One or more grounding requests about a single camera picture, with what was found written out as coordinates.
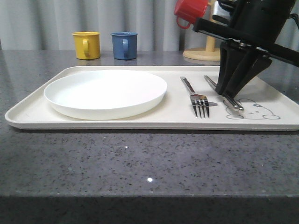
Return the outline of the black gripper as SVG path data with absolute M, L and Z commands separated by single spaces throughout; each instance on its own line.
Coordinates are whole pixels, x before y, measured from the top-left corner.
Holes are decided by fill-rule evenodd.
M 299 53 L 275 44 L 295 5 L 293 0 L 220 0 L 221 8 L 231 19 L 223 26 L 197 18 L 193 26 L 201 32 L 223 40 L 234 39 L 267 51 L 271 57 L 292 65 L 299 64 Z M 231 41 L 220 46 L 220 72 L 216 85 L 218 94 L 235 97 L 256 75 L 268 68 L 272 60 L 267 55 L 236 47 Z

